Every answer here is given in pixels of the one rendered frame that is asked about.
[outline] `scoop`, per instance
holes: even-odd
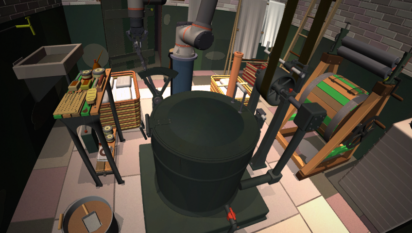
[[[82,218],[82,221],[87,229],[87,232],[92,233],[92,232],[97,231],[102,226],[102,223],[97,217],[96,212],[93,211],[89,213],[89,210],[87,210],[86,205],[83,204],[82,206],[86,212],[86,216]]]

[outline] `square platform base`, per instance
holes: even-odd
[[[143,212],[146,233],[226,233],[230,223],[226,212],[208,217],[189,217],[170,209],[159,197],[155,187],[155,161],[151,144],[140,145],[140,179],[143,197]],[[242,180],[250,178],[245,170]],[[269,212],[256,187],[238,190],[230,204],[236,214],[238,229],[266,220]]]

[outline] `yellow basket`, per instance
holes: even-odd
[[[212,75],[210,77],[211,78],[210,91],[213,91],[213,92],[220,93],[220,94],[224,95],[223,91],[218,87],[217,82],[220,79],[226,79],[226,78],[229,78],[229,77],[230,77],[230,75]],[[243,79],[241,79],[239,76],[238,76],[238,82],[239,83],[245,83],[245,81]],[[252,89],[250,89],[250,87],[247,84],[243,84],[242,86],[246,89],[247,94],[250,96],[252,94]],[[242,98],[235,98],[235,99],[239,102],[242,102],[243,97]],[[244,105],[247,106],[248,102],[249,102],[249,97],[246,97]]]

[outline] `wooden drum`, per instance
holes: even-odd
[[[368,96],[368,92],[348,79],[334,73],[325,73],[307,86],[299,102],[316,102],[326,109],[327,117],[317,131],[328,142]]]

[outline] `wooden ladder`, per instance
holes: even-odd
[[[316,16],[313,17],[313,16],[310,15],[311,12],[312,12],[312,10],[313,10],[313,8],[314,8],[314,6],[315,6],[315,4],[316,4],[316,1],[317,1],[317,0],[312,0],[312,2],[310,2],[310,5],[309,5],[309,7],[308,7],[308,10],[306,11],[306,14],[305,14],[304,18],[303,18],[302,22],[301,22],[300,25],[299,25],[299,29],[297,30],[297,32],[296,32],[296,34],[295,34],[295,36],[294,36],[294,38],[293,38],[293,41],[292,41],[291,45],[289,46],[289,48],[288,48],[288,50],[287,50],[287,52],[286,52],[286,54],[285,54],[285,57],[283,58],[283,61],[288,61],[288,58],[289,58],[290,54],[293,54],[293,55],[295,55],[295,56],[297,56],[297,57],[300,57],[300,55],[297,54],[297,53],[295,53],[295,52],[293,52],[292,49],[293,49],[293,47],[296,45],[296,42],[297,42],[297,40],[299,39],[300,36],[303,37],[303,38],[305,38],[305,39],[307,38],[306,35],[303,35],[303,34],[302,34],[302,30],[303,30],[304,26],[306,25],[306,22],[308,21],[308,18],[313,18],[313,19],[315,19],[315,17],[316,17]],[[339,5],[341,4],[341,1],[342,1],[342,0],[336,0],[336,1],[335,1],[335,4],[333,5],[332,10],[331,10],[330,13],[329,13],[329,16],[326,18],[326,21],[325,21],[325,23],[323,24],[321,33],[319,34],[318,39],[316,40],[316,44],[315,44],[315,46],[314,46],[313,49],[312,49],[312,53],[310,54],[309,61],[310,61],[310,59],[312,58],[313,54],[315,53],[316,48],[318,47],[319,43],[321,42],[322,37],[323,37],[323,35],[324,35],[325,32],[326,32],[326,29],[328,28],[330,22],[331,22],[332,19],[333,19],[333,16],[335,15],[336,11],[338,10]],[[282,69],[284,69],[285,71],[287,71],[287,70],[282,66],[282,64],[280,64],[280,67],[281,67]]]

